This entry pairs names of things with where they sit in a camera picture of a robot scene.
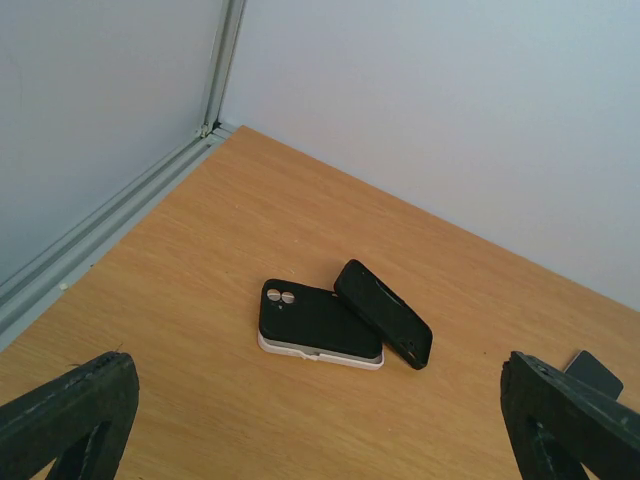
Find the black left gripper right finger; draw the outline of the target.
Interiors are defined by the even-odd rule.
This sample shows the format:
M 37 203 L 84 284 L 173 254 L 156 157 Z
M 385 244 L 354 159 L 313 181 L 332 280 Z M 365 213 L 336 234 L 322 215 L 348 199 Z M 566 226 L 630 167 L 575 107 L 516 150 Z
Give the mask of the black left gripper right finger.
M 500 403 L 524 479 L 639 477 L 639 414 L 535 356 L 503 364 Z

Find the black silicone phone case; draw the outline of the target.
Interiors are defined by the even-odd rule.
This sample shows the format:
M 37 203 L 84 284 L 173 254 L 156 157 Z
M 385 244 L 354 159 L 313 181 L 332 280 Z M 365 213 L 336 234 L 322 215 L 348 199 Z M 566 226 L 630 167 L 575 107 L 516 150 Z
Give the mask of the black silicone phone case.
M 433 344 L 429 325 L 378 276 L 349 260 L 334 282 L 338 298 L 413 369 L 424 369 Z

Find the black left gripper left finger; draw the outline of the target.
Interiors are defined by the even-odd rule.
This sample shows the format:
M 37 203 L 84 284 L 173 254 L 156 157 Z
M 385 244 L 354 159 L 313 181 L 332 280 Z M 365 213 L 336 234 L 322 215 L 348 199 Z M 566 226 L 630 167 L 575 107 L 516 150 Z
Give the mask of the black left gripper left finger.
M 113 479 L 139 405 L 131 355 L 108 351 L 1 406 L 1 477 Z

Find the dark smartphone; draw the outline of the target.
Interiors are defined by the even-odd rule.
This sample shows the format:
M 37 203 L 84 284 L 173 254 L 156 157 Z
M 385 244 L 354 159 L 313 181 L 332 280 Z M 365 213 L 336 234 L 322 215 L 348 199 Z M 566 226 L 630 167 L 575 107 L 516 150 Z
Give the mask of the dark smartphone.
M 624 389 L 623 382 L 586 350 L 578 352 L 564 372 L 613 400 L 618 400 Z

